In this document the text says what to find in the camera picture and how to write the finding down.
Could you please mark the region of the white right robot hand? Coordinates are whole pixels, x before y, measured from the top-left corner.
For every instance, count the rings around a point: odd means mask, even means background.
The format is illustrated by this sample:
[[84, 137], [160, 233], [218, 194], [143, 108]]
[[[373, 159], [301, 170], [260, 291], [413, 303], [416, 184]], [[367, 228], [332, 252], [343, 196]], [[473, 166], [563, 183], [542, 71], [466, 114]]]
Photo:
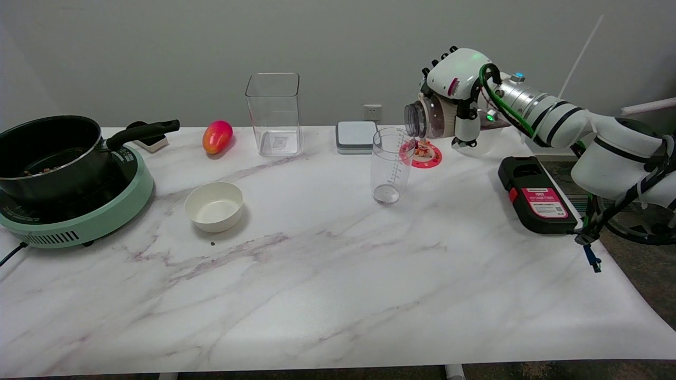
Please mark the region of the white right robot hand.
[[408, 134], [418, 139], [452, 138], [456, 149], [476, 147], [483, 123], [496, 108], [480, 81], [491, 60], [483, 53], [452, 46], [431, 68], [424, 68], [415, 102], [406, 107]]

